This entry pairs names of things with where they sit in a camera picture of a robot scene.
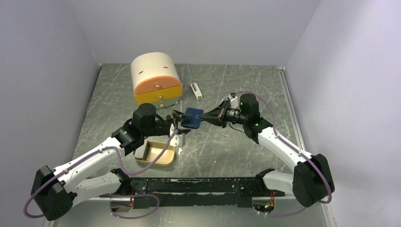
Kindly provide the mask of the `blue leather card holder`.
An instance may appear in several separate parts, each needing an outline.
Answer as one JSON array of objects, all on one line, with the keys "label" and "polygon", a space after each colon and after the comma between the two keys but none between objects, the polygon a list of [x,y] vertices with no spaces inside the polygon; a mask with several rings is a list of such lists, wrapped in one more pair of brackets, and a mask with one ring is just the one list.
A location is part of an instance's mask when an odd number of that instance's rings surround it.
[{"label": "blue leather card holder", "polygon": [[185,114],[189,116],[182,119],[181,126],[188,129],[198,129],[202,122],[200,116],[204,114],[204,110],[188,107]]}]

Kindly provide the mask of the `stack of credit cards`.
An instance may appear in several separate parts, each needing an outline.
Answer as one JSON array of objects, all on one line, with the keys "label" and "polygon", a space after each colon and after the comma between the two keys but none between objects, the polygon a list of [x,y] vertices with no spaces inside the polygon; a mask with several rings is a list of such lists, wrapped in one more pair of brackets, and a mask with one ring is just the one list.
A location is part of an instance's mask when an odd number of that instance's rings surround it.
[{"label": "stack of credit cards", "polygon": [[146,145],[142,145],[141,147],[137,148],[134,152],[134,158],[138,160],[143,160],[146,158]]}]

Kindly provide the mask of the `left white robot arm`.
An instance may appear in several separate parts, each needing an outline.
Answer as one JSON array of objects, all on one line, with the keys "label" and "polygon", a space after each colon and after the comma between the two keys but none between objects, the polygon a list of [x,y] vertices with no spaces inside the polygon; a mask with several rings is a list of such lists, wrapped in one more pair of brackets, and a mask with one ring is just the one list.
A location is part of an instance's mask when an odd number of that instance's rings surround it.
[{"label": "left white robot arm", "polygon": [[[171,115],[163,119],[153,104],[139,105],[132,118],[94,149],[56,168],[43,166],[38,169],[31,196],[24,204],[24,215],[29,218],[45,217],[52,221],[88,199],[105,194],[126,196],[131,190],[130,177],[151,168],[176,136],[189,132],[188,129],[181,130],[178,127],[178,123],[188,117],[188,114],[173,110]],[[161,153],[143,169],[127,171],[122,157],[143,146],[145,139],[153,136],[168,136]],[[119,169],[90,178],[94,172],[115,160],[120,162]]]}]

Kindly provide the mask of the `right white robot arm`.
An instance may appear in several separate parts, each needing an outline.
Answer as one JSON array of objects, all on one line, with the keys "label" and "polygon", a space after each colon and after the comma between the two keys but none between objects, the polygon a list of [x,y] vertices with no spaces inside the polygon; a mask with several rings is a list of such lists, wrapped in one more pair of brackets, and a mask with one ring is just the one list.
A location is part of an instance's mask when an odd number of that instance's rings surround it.
[{"label": "right white robot arm", "polygon": [[274,122],[261,117],[259,102],[263,99],[258,94],[250,91],[239,94],[230,94],[227,100],[199,118],[221,128],[229,123],[242,125],[248,138],[272,151],[289,167],[290,174],[277,170],[261,173],[262,178],[255,183],[256,192],[261,196],[272,190],[292,194],[305,208],[318,202],[330,203],[335,186],[327,158],[296,146],[278,132]]}]

